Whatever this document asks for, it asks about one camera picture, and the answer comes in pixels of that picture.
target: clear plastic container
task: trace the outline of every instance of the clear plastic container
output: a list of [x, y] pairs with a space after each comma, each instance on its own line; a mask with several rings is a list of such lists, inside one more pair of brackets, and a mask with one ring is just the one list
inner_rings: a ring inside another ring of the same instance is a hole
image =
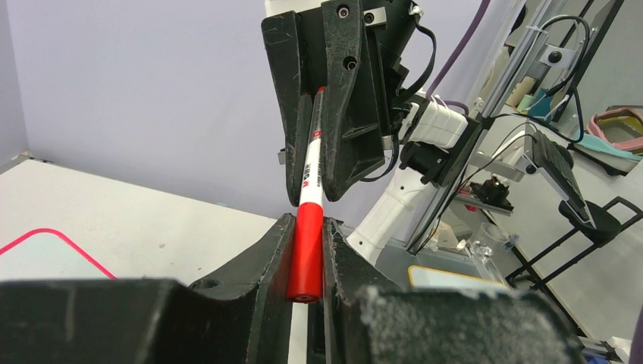
[[509, 234], [494, 224], [483, 222], [467, 242], [471, 254], [484, 262], [509, 242]]

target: black plastic part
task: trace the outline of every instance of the black plastic part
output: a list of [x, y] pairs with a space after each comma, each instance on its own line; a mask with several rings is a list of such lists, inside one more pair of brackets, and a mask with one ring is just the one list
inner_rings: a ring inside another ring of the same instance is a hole
[[436, 180], [449, 158], [449, 153], [426, 143], [411, 142], [400, 153], [400, 169], [411, 168], [422, 175], [420, 181], [428, 184]]
[[[389, 104], [408, 74], [399, 63], [415, 29], [411, 4], [410, 0], [331, 0], [320, 8], [262, 22], [286, 137], [287, 192], [294, 206], [306, 157], [310, 100], [322, 86], [326, 87], [322, 120], [326, 197], [337, 201], [384, 164], [381, 138], [391, 133]], [[340, 7], [349, 9], [347, 16], [338, 15]], [[366, 28], [363, 11], [380, 7], [387, 12], [386, 25]]]
[[473, 194], [481, 202], [507, 211], [513, 211], [513, 205], [507, 199], [509, 187], [501, 184], [496, 177], [486, 180], [483, 184], [471, 182], [469, 185]]
[[325, 327], [312, 330], [325, 331], [329, 362], [584, 362], [567, 322], [538, 293], [401, 290], [332, 219], [324, 264]]
[[558, 63], [561, 59], [563, 59], [563, 53], [560, 53], [558, 51], [551, 52], [547, 56], [547, 60], [551, 63]]
[[326, 363], [326, 337], [324, 336], [324, 303], [308, 305], [308, 347], [306, 364]]
[[460, 176], [484, 129], [484, 123], [480, 123], [468, 116], [466, 116], [466, 120], [469, 124], [463, 135], [456, 142], [456, 145], [449, 149], [451, 158], [447, 159], [444, 165], [444, 173], [438, 176], [437, 184], [442, 187], [450, 186]]
[[169, 280], [0, 284], [0, 362], [286, 363], [294, 223], [282, 216], [193, 290]]

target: screw hole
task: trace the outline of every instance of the screw hole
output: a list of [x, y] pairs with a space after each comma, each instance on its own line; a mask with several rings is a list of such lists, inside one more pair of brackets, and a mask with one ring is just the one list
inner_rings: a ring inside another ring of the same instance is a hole
[[190, 285], [190, 288], [193, 290], [207, 290], [209, 288], [214, 288], [219, 285], [219, 281], [216, 279], [200, 279]]
[[340, 5], [337, 8], [337, 16], [340, 17], [340, 19], [346, 19], [348, 14], [350, 14], [350, 9], [346, 5]]
[[364, 22], [366, 22], [367, 24], [372, 23], [374, 20], [375, 16], [373, 15], [373, 13], [366, 13], [366, 15], [364, 15]]
[[348, 56], [343, 59], [343, 67], [348, 71], [352, 71], [357, 67], [357, 60], [355, 57]]

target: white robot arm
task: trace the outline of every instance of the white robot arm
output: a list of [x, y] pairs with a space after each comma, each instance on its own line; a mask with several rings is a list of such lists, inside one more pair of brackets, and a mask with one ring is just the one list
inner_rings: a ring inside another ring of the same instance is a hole
[[[469, 123], [466, 117], [450, 110], [435, 98], [426, 100], [422, 92], [417, 96], [418, 102], [411, 102], [411, 109], [403, 120], [398, 138], [407, 145], [421, 143], [440, 149], [453, 148]], [[440, 159], [436, 160], [438, 165], [441, 162]], [[431, 181], [426, 181], [424, 174], [402, 163], [380, 199], [348, 236], [348, 243], [374, 265], [386, 242], [407, 221], [418, 203], [437, 192], [438, 188]]]

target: white connector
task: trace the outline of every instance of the white connector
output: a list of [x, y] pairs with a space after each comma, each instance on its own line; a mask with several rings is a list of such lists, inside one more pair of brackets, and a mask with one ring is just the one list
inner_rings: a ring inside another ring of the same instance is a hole
[[547, 120], [551, 115], [555, 114], [555, 113], [556, 113], [556, 111], [558, 111], [558, 108], [559, 108], [560, 106], [563, 106], [563, 105], [564, 105], [564, 104], [566, 104], [568, 101], [569, 101], [569, 93], [567, 93], [567, 94], [563, 97], [563, 99], [562, 99], [562, 100], [560, 100], [560, 102], [558, 102], [558, 103], [556, 104], [556, 106], [554, 106], [553, 108], [551, 108], [551, 110], [550, 110], [550, 111], [549, 111], [549, 112], [544, 116], [544, 119], [543, 119], [543, 120], [545, 120], [545, 121], [546, 121], [546, 120]]
[[409, 15], [411, 15], [411, 16], [419, 15], [420, 17], [422, 17], [424, 15], [424, 11], [418, 5], [413, 5], [409, 9]]
[[464, 133], [467, 124], [464, 115], [458, 114], [446, 105], [440, 105], [435, 98], [431, 98], [431, 102], [413, 129], [409, 141], [432, 144], [444, 149], [453, 148]]

